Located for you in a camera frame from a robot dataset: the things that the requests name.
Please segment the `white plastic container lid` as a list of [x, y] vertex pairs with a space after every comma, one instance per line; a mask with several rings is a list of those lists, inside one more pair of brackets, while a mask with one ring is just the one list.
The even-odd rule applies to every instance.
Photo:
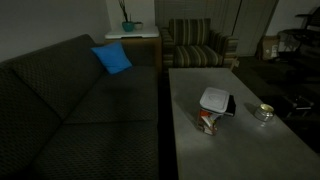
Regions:
[[200, 106], [217, 113], [224, 113], [227, 109], [229, 93], [225, 90], [207, 87], [200, 98]]

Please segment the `clear plastic storage container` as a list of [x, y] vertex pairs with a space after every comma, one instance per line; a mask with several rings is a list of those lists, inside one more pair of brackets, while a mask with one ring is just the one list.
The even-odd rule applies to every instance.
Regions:
[[218, 131], [217, 121], [221, 117], [221, 114], [201, 109], [197, 119], [197, 128], [208, 135], [215, 135]]

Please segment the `wooden side table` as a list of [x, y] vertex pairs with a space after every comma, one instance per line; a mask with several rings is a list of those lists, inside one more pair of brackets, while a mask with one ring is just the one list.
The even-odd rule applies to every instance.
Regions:
[[154, 65], [157, 74], [162, 72], [162, 40], [155, 38], [120, 39], [127, 57], [134, 65]]

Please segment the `blue throw pillow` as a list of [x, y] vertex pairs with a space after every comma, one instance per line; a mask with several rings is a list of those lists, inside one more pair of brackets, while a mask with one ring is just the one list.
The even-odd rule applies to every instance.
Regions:
[[110, 74], [119, 73], [132, 66], [120, 41], [93, 47], [91, 51], [99, 58]]

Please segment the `white tray on side table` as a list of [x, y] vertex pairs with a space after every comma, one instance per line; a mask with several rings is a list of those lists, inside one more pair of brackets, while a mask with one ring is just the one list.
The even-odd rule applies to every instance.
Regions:
[[125, 32], [121, 30], [113, 30], [105, 35], [106, 39], [121, 39], [121, 38], [156, 38], [159, 36], [159, 30], [157, 26], [143, 27], [140, 30], [133, 30], [131, 32]]

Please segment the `small white bowl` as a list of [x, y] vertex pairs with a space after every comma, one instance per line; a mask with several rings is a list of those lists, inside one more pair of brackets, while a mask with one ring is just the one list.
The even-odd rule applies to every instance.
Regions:
[[135, 28], [135, 30], [141, 30], [141, 29], [143, 29], [143, 22], [135, 22], [134, 23], [134, 28]]

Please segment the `teal plant pot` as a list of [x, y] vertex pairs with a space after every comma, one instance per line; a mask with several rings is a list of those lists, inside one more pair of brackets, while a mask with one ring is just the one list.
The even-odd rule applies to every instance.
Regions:
[[125, 32], [132, 32], [134, 30], [134, 23], [133, 22], [123, 22], [122, 28]]

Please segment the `dark patterned sofa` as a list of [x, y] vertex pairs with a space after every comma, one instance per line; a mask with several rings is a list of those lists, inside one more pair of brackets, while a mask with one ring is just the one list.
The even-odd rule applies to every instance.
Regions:
[[0, 65], [0, 180], [159, 180], [154, 65], [110, 74], [87, 34]]

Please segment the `small metal tin can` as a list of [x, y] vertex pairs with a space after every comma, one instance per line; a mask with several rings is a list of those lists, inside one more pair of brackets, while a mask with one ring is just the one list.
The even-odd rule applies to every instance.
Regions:
[[260, 104], [255, 112], [254, 116], [263, 122], [270, 121], [274, 116], [274, 108], [268, 104]]

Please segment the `cardboard box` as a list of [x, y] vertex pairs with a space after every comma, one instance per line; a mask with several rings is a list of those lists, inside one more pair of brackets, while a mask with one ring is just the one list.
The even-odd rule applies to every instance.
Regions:
[[258, 43], [259, 60], [272, 60], [278, 56], [279, 36], [263, 36]]

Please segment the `black office chair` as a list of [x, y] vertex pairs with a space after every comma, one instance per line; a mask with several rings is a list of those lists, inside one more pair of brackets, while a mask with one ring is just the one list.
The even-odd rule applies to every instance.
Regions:
[[311, 13], [296, 14], [302, 18], [303, 23], [299, 28], [281, 30], [278, 35], [284, 37], [284, 46], [291, 47], [290, 51], [280, 51], [281, 58], [319, 58], [320, 42], [320, 7]]

